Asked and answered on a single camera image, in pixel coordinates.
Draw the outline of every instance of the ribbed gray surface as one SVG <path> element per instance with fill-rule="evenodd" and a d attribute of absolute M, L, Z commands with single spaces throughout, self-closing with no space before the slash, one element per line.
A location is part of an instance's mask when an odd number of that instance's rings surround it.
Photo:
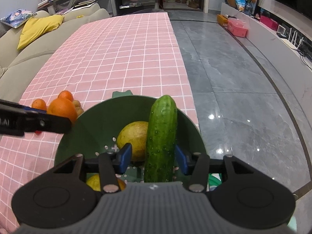
<path fill-rule="evenodd" d="M 286 225 L 271 230 L 237 227 L 222 219 L 204 194 L 186 191 L 180 182 L 156 185 L 129 183 L 123 192 L 103 196 L 88 217 L 72 226 L 43 230 L 22 225 L 15 234 L 293 233 Z"/>

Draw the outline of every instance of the sofa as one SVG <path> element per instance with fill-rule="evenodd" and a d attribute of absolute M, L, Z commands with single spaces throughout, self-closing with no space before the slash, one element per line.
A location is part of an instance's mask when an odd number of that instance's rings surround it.
<path fill-rule="evenodd" d="M 48 12 L 38 11 L 35 18 L 47 16 Z M 89 8 L 69 12 L 64 15 L 58 29 L 42 35 L 19 51 L 17 46 L 23 25 L 17 29 L 10 28 L 0 38 L 0 68 L 7 68 L 0 78 L 0 99 L 18 102 L 41 67 L 65 40 L 80 26 L 109 17 L 108 12 L 97 3 Z"/>

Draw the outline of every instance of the yellow pillow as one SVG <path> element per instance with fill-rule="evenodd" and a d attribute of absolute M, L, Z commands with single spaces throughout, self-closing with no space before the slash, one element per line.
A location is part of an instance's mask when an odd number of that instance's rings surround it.
<path fill-rule="evenodd" d="M 29 19 L 21 32 L 18 50 L 27 47 L 41 35 L 57 29 L 63 22 L 64 16 L 53 15 L 44 18 Z"/>

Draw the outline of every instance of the cucumber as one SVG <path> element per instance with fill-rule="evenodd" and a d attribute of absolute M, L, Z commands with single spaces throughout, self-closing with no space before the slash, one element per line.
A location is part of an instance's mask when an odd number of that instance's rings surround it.
<path fill-rule="evenodd" d="M 169 95 L 152 105 L 146 136 L 144 182 L 170 182 L 174 167 L 177 106 Z"/>

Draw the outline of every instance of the green bowl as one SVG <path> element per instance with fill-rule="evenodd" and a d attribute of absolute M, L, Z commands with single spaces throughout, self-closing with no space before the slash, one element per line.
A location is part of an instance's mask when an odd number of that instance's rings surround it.
<path fill-rule="evenodd" d="M 72 130 L 64 134 L 57 148 L 54 165 L 70 156 L 81 153 L 86 159 L 97 153 L 114 151 L 119 132 L 134 121 L 149 121 L 149 114 L 155 98 L 114 92 L 113 98 L 88 109 L 77 119 Z M 195 124 L 180 110 L 177 115 L 177 145 L 189 152 L 206 153 L 204 142 Z M 126 182 L 140 182 L 143 179 L 142 163 L 132 164 L 122 175 Z M 174 180 L 184 182 L 186 177 L 175 171 Z"/>

